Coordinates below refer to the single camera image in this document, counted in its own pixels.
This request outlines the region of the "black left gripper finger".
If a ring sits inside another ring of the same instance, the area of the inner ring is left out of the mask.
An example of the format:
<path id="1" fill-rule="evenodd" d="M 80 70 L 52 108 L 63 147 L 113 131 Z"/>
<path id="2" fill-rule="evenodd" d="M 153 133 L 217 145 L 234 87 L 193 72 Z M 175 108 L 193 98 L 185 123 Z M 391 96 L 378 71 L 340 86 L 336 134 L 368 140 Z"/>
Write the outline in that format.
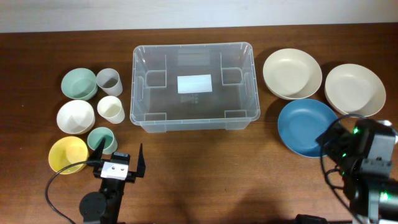
<path id="1" fill-rule="evenodd" d="M 106 139 L 102 138 L 98 147 L 94 150 L 94 152 L 89 157 L 89 161 L 100 161 L 101 160 L 105 142 L 106 142 Z"/>
<path id="2" fill-rule="evenodd" d="M 143 144 L 140 145 L 139 156 L 137 160 L 136 177 L 144 178 L 146 172 L 146 163 L 143 155 Z"/>

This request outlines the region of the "blue plate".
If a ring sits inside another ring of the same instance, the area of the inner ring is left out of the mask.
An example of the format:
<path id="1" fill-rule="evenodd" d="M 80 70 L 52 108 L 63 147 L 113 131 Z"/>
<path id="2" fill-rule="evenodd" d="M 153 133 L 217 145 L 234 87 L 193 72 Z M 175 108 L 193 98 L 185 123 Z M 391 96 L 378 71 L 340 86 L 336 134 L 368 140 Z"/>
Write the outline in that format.
<path id="1" fill-rule="evenodd" d="M 313 99 L 288 103 L 280 112 L 277 122 L 279 136 L 292 152 L 309 158 L 320 157 L 316 138 L 338 119 L 326 104 Z"/>

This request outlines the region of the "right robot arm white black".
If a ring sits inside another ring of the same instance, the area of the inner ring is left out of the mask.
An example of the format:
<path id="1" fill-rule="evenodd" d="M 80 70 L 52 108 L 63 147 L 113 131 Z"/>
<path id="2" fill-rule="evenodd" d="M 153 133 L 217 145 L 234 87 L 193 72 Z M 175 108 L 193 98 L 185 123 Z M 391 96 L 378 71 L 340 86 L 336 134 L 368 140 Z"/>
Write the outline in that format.
<path id="1" fill-rule="evenodd" d="M 348 131 L 335 120 L 316 139 L 320 155 L 335 167 L 323 170 L 326 184 L 342 190 L 343 206 L 358 223 L 397 223 L 397 181 L 391 178 L 397 130 L 389 121 L 359 118 Z"/>

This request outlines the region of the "yellow bowl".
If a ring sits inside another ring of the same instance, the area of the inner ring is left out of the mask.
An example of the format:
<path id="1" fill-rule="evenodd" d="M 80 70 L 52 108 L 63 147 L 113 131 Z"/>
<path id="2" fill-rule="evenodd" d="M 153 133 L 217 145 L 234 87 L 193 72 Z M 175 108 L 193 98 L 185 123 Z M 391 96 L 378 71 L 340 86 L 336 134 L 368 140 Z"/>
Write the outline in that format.
<path id="1" fill-rule="evenodd" d="M 86 143 L 75 136 L 59 139 L 49 151 L 49 166 L 58 172 L 66 166 L 85 161 L 89 156 Z"/>

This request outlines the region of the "cream plate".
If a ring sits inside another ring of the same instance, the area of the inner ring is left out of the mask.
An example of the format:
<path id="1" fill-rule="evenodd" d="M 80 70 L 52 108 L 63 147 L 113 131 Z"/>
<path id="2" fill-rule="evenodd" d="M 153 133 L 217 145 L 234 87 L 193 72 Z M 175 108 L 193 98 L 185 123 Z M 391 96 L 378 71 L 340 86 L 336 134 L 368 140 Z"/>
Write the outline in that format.
<path id="1" fill-rule="evenodd" d="M 386 102 L 386 89 L 370 69 L 352 63 L 333 68 L 326 76 L 325 96 L 340 114 L 375 115 Z"/>
<path id="2" fill-rule="evenodd" d="M 298 49 L 280 49 L 270 54 L 264 62 L 262 74 L 270 92 L 285 100 L 312 96 L 323 79 L 318 62 Z"/>

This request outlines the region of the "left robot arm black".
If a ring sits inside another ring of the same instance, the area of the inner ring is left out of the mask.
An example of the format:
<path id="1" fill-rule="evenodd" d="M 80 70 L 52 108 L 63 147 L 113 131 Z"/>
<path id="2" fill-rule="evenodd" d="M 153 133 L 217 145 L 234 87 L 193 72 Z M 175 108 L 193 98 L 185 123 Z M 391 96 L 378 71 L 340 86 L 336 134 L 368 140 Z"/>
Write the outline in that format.
<path id="1" fill-rule="evenodd" d="M 101 185 L 97 192 L 86 194 L 80 202 L 79 211 L 84 223 L 117 223 L 125 185 L 145 175 L 143 147 L 139 149 L 137 169 L 130 171 L 129 154 L 114 152 L 110 159 L 101 158 L 105 143 L 103 138 L 87 160 L 94 177 L 101 179 Z"/>

